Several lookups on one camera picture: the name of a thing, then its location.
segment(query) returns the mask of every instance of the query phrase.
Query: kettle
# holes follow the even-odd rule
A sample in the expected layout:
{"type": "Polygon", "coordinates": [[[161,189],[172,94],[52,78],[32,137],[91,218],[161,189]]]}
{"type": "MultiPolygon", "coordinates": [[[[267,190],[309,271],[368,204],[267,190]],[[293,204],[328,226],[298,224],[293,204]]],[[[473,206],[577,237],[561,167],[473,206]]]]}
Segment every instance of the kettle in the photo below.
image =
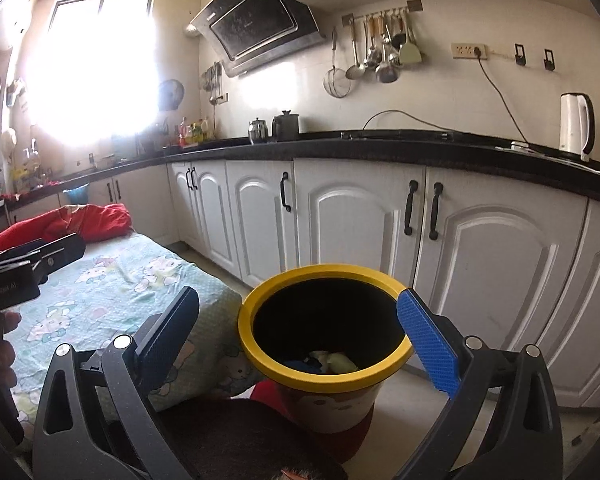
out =
{"type": "Polygon", "coordinates": [[[252,144],[267,142],[268,136],[267,121],[256,117],[255,121],[249,123],[249,140],[252,144]]]}
{"type": "Polygon", "coordinates": [[[560,98],[560,150],[589,160],[596,140],[596,121],[593,104],[582,93],[562,94],[560,98]]]}
{"type": "Polygon", "coordinates": [[[299,136],[298,114],[292,114],[291,110],[282,110],[282,115],[276,115],[273,118],[271,137],[277,142],[298,140],[299,136]]]}

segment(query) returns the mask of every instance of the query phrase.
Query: power cord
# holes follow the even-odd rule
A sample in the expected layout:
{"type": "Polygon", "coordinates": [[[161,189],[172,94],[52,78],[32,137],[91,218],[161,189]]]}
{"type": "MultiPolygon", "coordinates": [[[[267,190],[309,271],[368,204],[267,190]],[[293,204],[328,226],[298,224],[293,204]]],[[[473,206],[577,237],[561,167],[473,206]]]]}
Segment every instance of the power cord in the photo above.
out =
{"type": "Polygon", "coordinates": [[[405,112],[403,110],[382,110],[381,112],[378,112],[377,114],[372,115],[371,117],[369,117],[369,120],[365,123],[364,126],[362,126],[362,129],[365,130],[366,127],[369,126],[369,123],[373,119],[375,119],[376,117],[378,117],[379,115],[388,114],[388,113],[391,113],[391,112],[396,113],[396,114],[406,115],[407,117],[413,119],[414,121],[418,121],[419,123],[426,124],[427,126],[433,126],[434,128],[437,128],[437,129],[442,130],[444,132],[455,132],[456,131],[453,128],[444,128],[442,126],[438,126],[437,124],[429,123],[429,121],[424,121],[423,119],[420,119],[420,118],[416,117],[415,115],[411,115],[410,113],[405,112]]]}
{"type": "Polygon", "coordinates": [[[484,67],[482,66],[482,51],[480,50],[479,47],[475,47],[474,48],[474,54],[475,56],[478,58],[478,63],[480,64],[480,68],[482,69],[482,73],[484,74],[485,78],[487,78],[487,81],[489,83],[491,83],[491,86],[493,86],[493,88],[495,88],[495,91],[498,93],[498,95],[500,96],[500,98],[502,99],[502,104],[504,104],[504,107],[507,109],[507,113],[509,114],[509,117],[511,117],[511,120],[513,121],[513,123],[516,125],[517,130],[520,133],[520,136],[525,139],[525,142],[528,144],[529,141],[526,140],[525,134],[522,133],[522,130],[520,129],[520,126],[518,126],[518,123],[516,122],[515,117],[513,116],[513,114],[511,113],[511,110],[509,110],[509,105],[507,105],[507,102],[504,100],[504,96],[502,95],[502,92],[500,91],[500,89],[496,86],[496,84],[491,80],[491,78],[489,77],[489,75],[487,74],[486,70],[484,69],[484,67]]]}

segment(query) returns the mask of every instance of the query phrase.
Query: floor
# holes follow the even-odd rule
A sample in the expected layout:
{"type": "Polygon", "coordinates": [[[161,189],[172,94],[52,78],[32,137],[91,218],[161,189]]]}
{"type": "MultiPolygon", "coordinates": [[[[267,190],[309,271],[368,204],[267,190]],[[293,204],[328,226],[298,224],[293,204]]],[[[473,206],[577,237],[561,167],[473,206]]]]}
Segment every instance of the floor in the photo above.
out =
{"type": "MultiPolygon", "coordinates": [[[[216,276],[245,298],[251,288],[192,249],[171,248],[181,258],[216,276]]],[[[250,391],[241,397],[248,397],[250,391]]],[[[429,380],[399,370],[382,385],[371,428],[355,457],[344,464],[349,480],[391,480],[426,436],[446,403],[446,394],[429,380]]],[[[456,466],[474,458],[489,425],[495,403],[486,400],[456,466]]],[[[565,458],[571,440],[597,417],[595,413],[561,413],[565,458]]]]}

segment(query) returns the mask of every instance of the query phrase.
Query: red cloth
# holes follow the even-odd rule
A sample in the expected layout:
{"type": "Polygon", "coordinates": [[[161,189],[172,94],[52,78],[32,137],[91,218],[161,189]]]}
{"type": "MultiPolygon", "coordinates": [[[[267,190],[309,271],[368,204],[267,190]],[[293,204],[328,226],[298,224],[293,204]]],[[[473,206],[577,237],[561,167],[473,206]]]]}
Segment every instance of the red cloth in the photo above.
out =
{"type": "Polygon", "coordinates": [[[0,233],[0,251],[42,238],[53,242],[78,233],[85,243],[101,242],[131,231],[131,215],[123,204],[67,205],[23,220],[0,233]]]}

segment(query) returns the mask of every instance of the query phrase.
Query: electric kettle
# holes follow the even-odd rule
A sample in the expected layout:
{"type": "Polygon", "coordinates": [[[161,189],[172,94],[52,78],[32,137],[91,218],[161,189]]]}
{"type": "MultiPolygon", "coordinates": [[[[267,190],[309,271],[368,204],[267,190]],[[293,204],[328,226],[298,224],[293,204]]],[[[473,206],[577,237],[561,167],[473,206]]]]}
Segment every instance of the electric kettle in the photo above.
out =
{"type": "Polygon", "coordinates": [[[582,93],[562,94],[560,107],[560,150],[575,153],[587,162],[596,140],[591,99],[582,93]]]}

